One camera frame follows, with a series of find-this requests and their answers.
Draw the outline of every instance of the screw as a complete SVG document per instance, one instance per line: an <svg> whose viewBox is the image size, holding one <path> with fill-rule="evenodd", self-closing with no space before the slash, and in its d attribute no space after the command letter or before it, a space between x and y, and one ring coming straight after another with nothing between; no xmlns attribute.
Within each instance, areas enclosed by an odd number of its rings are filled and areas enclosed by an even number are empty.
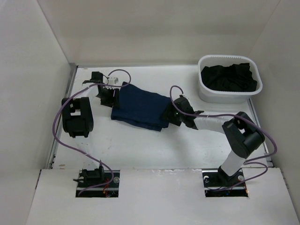
<svg viewBox="0 0 300 225"><path fill-rule="evenodd" d="M114 178L113 178L113 182L114 182L115 184L119 183L119 182L120 182L120 178L119 178L119 177L114 177Z"/></svg>
<svg viewBox="0 0 300 225"><path fill-rule="evenodd" d="M244 181L244 179L245 179L245 178L244 178L242 175L238 176L238 180Z"/></svg>
<svg viewBox="0 0 300 225"><path fill-rule="evenodd" d="M207 184L210 181L209 178L210 178L209 176L204 176L203 177L204 183Z"/></svg>

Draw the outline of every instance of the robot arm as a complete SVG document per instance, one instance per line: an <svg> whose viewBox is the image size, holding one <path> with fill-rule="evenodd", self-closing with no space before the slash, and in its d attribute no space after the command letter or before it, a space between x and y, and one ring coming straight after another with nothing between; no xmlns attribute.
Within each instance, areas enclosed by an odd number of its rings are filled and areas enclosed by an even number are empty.
<svg viewBox="0 0 300 225"><path fill-rule="evenodd" d="M188 100L182 95L174 103L185 113L203 113L203 111L194 112ZM239 112L237 115L252 122L245 112ZM265 140L261 132L243 120L233 118L228 121L224 118L186 116L178 112L171 103L162 115L162 118L177 126L180 126L183 122L189 128L212 130L226 135L232 150L218 169L218 176L224 184L235 176L251 153Z"/></svg>
<svg viewBox="0 0 300 225"><path fill-rule="evenodd" d="M89 87L92 83L103 83L103 74L92 72L92 78L84 81L82 89ZM108 78L109 84L116 84L117 78ZM62 110L62 125L65 132L74 138L79 149L86 154L94 155L92 138L89 135L94 128L94 120L90 103L95 98L101 99L101 104L109 107L119 106L119 89L106 89L103 86L93 86L85 92L73 98ZM61 104L64 104L68 98L64 98Z"/></svg>

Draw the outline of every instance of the white wall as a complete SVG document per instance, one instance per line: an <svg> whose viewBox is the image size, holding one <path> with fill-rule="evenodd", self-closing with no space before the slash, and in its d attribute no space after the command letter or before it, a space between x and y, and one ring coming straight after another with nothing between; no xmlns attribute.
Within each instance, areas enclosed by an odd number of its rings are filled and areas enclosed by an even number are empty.
<svg viewBox="0 0 300 225"><path fill-rule="evenodd" d="M195 63L248 55L279 0L38 0L77 64Z"/></svg>
<svg viewBox="0 0 300 225"><path fill-rule="evenodd" d="M275 166L283 169L300 215L300 1L281 0L250 58L258 65L262 92L254 98L261 126L278 144Z"/></svg>
<svg viewBox="0 0 300 225"><path fill-rule="evenodd" d="M0 0L0 224L24 225L70 67L36 0Z"/></svg>

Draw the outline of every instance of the dark fabric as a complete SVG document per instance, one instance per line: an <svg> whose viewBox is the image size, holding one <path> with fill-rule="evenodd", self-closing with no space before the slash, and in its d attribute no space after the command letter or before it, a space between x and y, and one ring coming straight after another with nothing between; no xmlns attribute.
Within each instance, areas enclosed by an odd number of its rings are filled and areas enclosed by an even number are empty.
<svg viewBox="0 0 300 225"><path fill-rule="evenodd" d="M129 84L120 89L119 102L120 108L112 108L112 120L124 121L133 126L156 131L169 126L169 122L160 119L171 102L169 97Z"/></svg>
<svg viewBox="0 0 300 225"><path fill-rule="evenodd" d="M249 63L233 64L229 67L204 67L201 77L203 84L212 90L251 92L257 86Z"/></svg>

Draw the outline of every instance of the white panel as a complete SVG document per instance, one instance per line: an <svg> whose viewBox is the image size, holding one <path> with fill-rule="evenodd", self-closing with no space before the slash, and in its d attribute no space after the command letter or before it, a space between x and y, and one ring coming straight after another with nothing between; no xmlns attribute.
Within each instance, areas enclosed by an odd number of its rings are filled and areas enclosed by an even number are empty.
<svg viewBox="0 0 300 225"><path fill-rule="evenodd" d="M36 0L0 9L0 171L40 169L70 67Z"/></svg>
<svg viewBox="0 0 300 225"><path fill-rule="evenodd" d="M300 215L300 1L281 0L250 58L260 70L261 94L254 104L261 126L278 143L276 166L283 169L289 191Z"/></svg>
<svg viewBox="0 0 300 225"><path fill-rule="evenodd" d="M116 68L80 68L77 70L72 94L81 89L84 80L91 78L92 71L105 75ZM169 96L172 85L183 88L194 110L220 114L239 111L253 115L247 102L242 104L214 104L203 102L198 95L197 65L191 66L155 66L122 67L132 75L132 84L137 87ZM123 72L112 74L119 78L119 84L128 81ZM173 98L179 97L180 91L173 90ZM91 102L94 117L94 130L90 133L95 149L94 157L103 160L113 169L187 169L218 168L231 151L224 134L180 127L173 124L161 132L131 126L125 122L111 120L112 109L100 105L100 99ZM60 138L63 142L76 146L75 141L64 131ZM254 151L251 158L263 156L264 147ZM88 168L91 160L74 150L59 145L54 168Z"/></svg>
<svg viewBox="0 0 300 225"><path fill-rule="evenodd" d="M244 169L245 178L264 169ZM206 198L201 170L121 170L118 198L75 198L77 170L43 170L27 225L298 225L279 169L249 197Z"/></svg>
<svg viewBox="0 0 300 225"><path fill-rule="evenodd" d="M78 64L196 63L248 55L279 0L38 0Z"/></svg>
<svg viewBox="0 0 300 225"><path fill-rule="evenodd" d="M0 223L24 225L40 170L0 172Z"/></svg>

